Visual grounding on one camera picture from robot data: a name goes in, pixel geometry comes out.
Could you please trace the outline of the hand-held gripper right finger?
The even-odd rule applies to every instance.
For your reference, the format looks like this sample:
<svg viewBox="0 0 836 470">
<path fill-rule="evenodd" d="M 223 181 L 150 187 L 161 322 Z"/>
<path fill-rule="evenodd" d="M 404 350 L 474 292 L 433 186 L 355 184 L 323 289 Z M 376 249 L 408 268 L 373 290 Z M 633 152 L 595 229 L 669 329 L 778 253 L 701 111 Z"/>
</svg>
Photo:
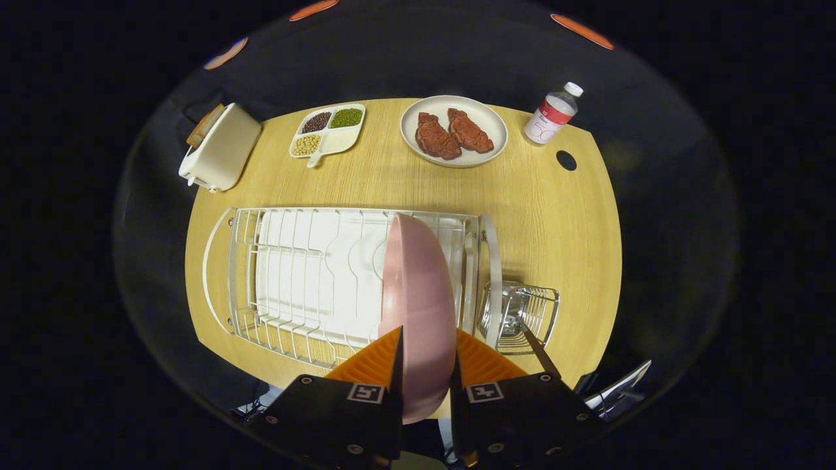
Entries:
<svg viewBox="0 0 836 470">
<path fill-rule="evenodd" d="M 453 449 L 466 468 L 535 468 L 604 433 L 603 420 L 562 381 L 541 342 L 527 328 L 522 333 L 541 371 L 529 374 L 457 330 L 449 396 Z"/>
</svg>

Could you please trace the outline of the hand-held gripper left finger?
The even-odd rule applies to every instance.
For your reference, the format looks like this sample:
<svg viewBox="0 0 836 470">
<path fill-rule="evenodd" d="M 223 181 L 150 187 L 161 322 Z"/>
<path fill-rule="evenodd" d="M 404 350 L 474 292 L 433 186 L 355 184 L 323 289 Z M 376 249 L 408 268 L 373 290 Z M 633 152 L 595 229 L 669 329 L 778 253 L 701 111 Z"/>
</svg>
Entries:
<svg viewBox="0 0 836 470">
<path fill-rule="evenodd" d="M 299 375 L 261 418 L 261 440 L 316 469 L 389 469 L 401 456 L 403 328 L 328 377 Z"/>
</svg>

